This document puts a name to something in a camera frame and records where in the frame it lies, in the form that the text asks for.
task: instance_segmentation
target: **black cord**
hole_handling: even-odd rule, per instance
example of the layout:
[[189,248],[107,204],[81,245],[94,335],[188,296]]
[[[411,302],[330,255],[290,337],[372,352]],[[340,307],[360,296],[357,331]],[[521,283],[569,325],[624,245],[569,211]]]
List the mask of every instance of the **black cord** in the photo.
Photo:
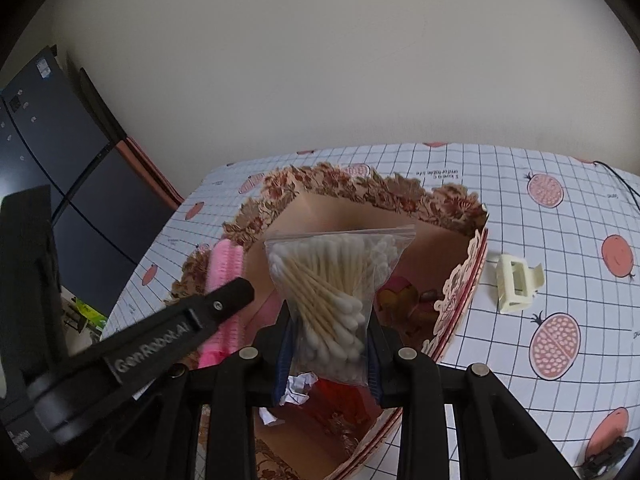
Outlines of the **black cord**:
[[626,188],[629,190],[629,193],[631,193],[631,198],[634,199],[634,203],[636,204],[636,207],[638,208],[638,211],[640,212],[640,204],[638,204],[638,200],[636,199],[636,196],[640,196],[640,193],[638,193],[633,187],[631,187],[631,185],[616,170],[614,170],[606,162],[602,162],[600,160],[594,160],[593,163],[594,164],[599,164],[599,165],[604,166],[605,168],[607,168],[611,173],[613,173],[613,175],[615,175],[618,178],[618,180],[620,182],[622,182],[622,184],[624,184],[626,186]]

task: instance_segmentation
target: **pink comb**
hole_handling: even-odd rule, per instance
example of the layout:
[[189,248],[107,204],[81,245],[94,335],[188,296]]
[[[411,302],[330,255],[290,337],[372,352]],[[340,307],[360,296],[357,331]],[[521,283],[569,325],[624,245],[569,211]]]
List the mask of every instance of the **pink comb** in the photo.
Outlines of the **pink comb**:
[[[242,274],[242,247],[231,240],[220,240],[211,250],[205,291],[211,292]],[[198,368],[220,364],[242,347],[244,326],[239,314],[227,319],[200,347]]]

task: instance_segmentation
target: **refrigerator door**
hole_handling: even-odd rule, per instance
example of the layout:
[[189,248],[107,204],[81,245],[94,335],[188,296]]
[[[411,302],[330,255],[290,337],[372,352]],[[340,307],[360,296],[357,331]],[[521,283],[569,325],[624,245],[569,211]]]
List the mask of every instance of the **refrigerator door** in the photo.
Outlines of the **refrigerator door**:
[[98,164],[71,202],[134,262],[144,256],[173,213],[118,150]]
[[108,140],[47,47],[2,91],[24,142],[66,194]]
[[54,226],[62,285],[108,316],[135,264],[68,206]]
[[[4,103],[0,103],[0,202],[12,193],[45,185],[51,186],[51,181],[22,142]],[[52,213],[61,201],[62,195],[51,186]]]

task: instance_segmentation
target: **clear plastic bag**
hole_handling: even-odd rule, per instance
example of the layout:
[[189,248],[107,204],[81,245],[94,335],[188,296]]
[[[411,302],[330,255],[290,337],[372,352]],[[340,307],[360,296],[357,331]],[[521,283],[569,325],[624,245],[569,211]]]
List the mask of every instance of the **clear plastic bag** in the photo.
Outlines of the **clear plastic bag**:
[[298,329],[290,373],[367,384],[367,325],[376,290],[415,237],[413,225],[273,235],[271,279]]

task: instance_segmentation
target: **pale yellow plastic object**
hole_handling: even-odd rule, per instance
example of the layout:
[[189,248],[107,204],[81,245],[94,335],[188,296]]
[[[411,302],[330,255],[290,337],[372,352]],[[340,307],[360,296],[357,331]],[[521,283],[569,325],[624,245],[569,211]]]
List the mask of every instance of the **pale yellow plastic object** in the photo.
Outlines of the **pale yellow plastic object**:
[[545,284],[542,264],[531,269],[526,260],[510,254],[500,255],[496,275],[498,311],[501,314],[527,308],[535,293]]

